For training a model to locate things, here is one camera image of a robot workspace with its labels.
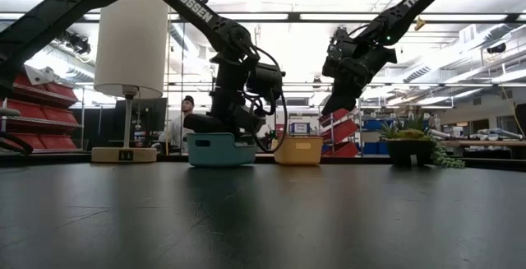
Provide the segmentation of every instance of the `black planter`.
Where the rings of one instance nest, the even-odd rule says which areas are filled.
[[[387,152],[393,165],[418,166],[431,164],[432,141],[387,141]]]

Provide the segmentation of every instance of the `yellow basket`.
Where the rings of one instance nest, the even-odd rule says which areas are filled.
[[[272,141],[272,147],[278,145]],[[282,165],[318,165],[321,159],[322,137],[285,137],[283,145],[274,153],[276,162]]]

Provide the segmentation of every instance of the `table lamp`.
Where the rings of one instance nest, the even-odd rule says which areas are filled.
[[[163,95],[168,6],[162,0],[120,0],[103,8],[95,67],[95,89],[124,97],[122,148],[96,147],[92,162],[155,162],[154,148],[131,148],[132,101]]]

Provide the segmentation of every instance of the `lamp shade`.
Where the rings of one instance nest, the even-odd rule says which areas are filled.
[[[95,89],[124,96],[137,86],[141,98],[163,95],[168,6],[162,0],[120,0],[101,11]]]

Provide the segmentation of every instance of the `computer monitor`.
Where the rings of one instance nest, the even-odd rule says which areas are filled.
[[[166,98],[133,100],[131,106],[130,138],[133,141],[136,132],[144,132],[146,140],[155,139],[152,132],[163,132],[166,119]],[[115,104],[113,114],[113,139],[124,139],[124,120],[126,118],[126,101],[119,100]]]

